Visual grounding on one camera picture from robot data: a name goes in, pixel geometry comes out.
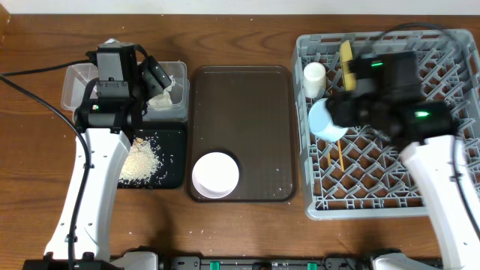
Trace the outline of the white napkin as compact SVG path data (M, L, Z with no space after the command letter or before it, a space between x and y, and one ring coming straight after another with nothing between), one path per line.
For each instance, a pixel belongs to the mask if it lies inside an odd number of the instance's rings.
M168 110L173 106L170 92L176 84L176 80L173 78L173 75L170 75L169 78L171 80L170 86L166 87L161 94L148 101L148 106L153 110Z

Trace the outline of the yellow plate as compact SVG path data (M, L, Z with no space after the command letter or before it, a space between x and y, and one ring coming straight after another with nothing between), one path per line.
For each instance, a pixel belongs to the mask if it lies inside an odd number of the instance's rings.
M356 77L351 72L349 62L353 60L353 52L348 40L340 45L340 67L342 70L343 87L346 91L352 91L356 88Z

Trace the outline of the light blue bowl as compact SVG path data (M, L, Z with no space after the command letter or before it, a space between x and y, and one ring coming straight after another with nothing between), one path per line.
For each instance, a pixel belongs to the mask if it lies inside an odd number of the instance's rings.
M333 123L332 117L326 108L326 98L317 100L308 113L308 127L310 132L321 140L333 143L342 138L348 131L347 127L340 127Z

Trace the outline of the white cup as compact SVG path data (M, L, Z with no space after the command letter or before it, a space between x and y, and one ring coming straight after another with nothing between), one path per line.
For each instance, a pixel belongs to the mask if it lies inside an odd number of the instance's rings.
M303 87L306 98L320 98L326 90L326 69L319 62L307 64L303 70Z

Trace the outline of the pink bowl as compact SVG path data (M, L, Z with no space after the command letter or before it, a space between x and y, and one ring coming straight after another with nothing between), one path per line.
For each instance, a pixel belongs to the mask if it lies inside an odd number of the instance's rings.
M239 166L228 154L214 151L203 155L192 169L195 189L209 199L220 199L232 193L239 183Z

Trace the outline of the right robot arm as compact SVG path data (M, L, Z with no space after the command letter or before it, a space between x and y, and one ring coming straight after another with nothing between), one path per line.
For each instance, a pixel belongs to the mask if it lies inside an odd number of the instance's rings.
M423 197L443 268L478 269L479 198L447 105L420 94L344 91L325 106L336 125L370 126L399 151Z

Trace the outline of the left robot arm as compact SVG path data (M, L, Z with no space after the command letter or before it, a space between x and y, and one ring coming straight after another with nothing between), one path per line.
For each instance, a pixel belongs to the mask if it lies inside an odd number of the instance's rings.
M99 52L97 78L85 87L74 113L76 160L58 225L40 259L24 269L158 269L154 251L110 253L110 228L122 167L146 102L171 83L151 55Z

